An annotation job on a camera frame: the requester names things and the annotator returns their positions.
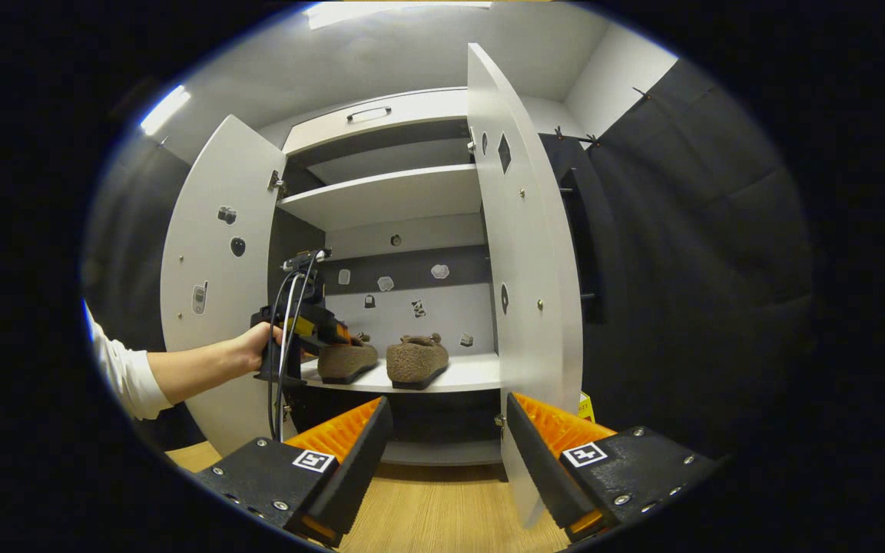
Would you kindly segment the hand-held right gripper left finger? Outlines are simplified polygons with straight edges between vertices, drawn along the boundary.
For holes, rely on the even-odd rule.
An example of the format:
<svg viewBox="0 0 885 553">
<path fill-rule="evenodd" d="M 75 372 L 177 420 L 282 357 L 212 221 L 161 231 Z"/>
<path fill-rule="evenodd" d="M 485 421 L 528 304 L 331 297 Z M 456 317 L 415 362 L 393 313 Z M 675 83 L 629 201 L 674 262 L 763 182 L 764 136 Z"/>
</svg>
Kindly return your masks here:
<svg viewBox="0 0 885 553">
<path fill-rule="evenodd" d="M 386 396 L 308 431 L 235 449 L 194 479 L 268 525 L 336 548 L 352 531 L 393 433 Z"/>
</svg>

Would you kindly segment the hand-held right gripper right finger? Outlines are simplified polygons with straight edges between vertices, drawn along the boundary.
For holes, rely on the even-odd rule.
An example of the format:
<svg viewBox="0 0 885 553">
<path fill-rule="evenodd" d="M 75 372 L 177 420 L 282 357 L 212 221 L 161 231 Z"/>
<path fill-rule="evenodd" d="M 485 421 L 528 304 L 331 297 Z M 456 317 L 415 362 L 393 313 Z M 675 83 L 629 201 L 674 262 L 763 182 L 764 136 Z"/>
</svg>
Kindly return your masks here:
<svg viewBox="0 0 885 553">
<path fill-rule="evenodd" d="M 640 524 L 722 466 L 643 425 L 614 431 L 519 392 L 505 404 L 528 475 L 572 544 Z"/>
</svg>

